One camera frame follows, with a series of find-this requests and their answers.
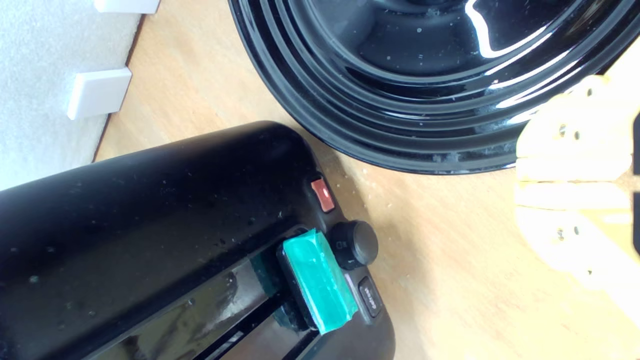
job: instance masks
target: black toaster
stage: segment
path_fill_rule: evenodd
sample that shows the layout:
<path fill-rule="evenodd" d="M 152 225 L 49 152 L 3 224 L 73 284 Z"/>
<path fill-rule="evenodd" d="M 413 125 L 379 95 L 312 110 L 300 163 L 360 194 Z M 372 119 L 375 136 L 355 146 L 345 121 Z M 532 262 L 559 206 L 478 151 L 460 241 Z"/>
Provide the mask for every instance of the black toaster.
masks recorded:
<path fill-rule="evenodd" d="M 324 334 L 277 256 L 312 229 L 357 304 Z M 87 165 L 0 192 L 0 359 L 392 359 L 377 249 L 279 124 Z"/>

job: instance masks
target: white block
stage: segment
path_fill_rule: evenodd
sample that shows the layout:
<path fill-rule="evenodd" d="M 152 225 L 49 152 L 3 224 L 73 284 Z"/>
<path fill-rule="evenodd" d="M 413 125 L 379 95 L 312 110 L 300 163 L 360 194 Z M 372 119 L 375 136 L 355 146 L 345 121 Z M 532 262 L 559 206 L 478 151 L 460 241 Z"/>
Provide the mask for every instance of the white block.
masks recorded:
<path fill-rule="evenodd" d="M 160 0 L 95 0 L 101 13 L 155 13 Z"/>
<path fill-rule="evenodd" d="M 128 68 L 76 75 L 67 115 L 75 120 L 119 111 L 130 80 Z"/>

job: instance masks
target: wooden floor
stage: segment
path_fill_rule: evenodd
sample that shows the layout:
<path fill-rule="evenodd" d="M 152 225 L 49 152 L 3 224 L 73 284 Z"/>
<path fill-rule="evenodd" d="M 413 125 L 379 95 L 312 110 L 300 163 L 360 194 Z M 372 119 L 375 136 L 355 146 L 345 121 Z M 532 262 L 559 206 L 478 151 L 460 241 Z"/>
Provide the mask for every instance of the wooden floor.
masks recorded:
<path fill-rule="evenodd" d="M 416 176 L 327 148 L 263 85 L 226 1 L 163 0 L 129 67 L 129 92 L 97 159 L 263 119 L 303 133 L 347 216 L 378 233 L 371 271 L 396 329 L 396 359 L 640 358 L 640 330 L 605 293 L 551 270 L 527 246 L 512 170 Z"/>

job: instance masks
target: black bowl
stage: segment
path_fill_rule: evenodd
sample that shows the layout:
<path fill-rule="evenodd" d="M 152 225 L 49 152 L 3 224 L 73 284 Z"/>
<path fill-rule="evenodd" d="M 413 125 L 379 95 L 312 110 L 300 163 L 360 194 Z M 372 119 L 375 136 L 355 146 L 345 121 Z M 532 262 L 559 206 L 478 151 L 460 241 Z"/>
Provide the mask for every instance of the black bowl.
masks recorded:
<path fill-rule="evenodd" d="M 323 142 L 394 170 L 515 162 L 538 105 L 640 33 L 635 0 L 230 0 L 282 106 Z"/>

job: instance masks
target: red button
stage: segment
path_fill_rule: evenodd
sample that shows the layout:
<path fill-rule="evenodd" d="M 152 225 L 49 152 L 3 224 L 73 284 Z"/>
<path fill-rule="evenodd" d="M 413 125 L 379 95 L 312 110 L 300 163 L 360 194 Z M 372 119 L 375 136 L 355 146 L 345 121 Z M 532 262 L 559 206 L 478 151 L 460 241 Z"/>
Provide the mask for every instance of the red button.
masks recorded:
<path fill-rule="evenodd" d="M 311 189 L 316 192 L 316 196 L 320 201 L 320 207 L 322 208 L 322 211 L 328 213 L 335 208 L 335 204 L 333 203 L 333 199 L 331 198 L 331 193 L 329 192 L 329 188 L 326 186 L 326 182 L 324 181 L 324 179 L 318 179 L 312 182 Z"/>

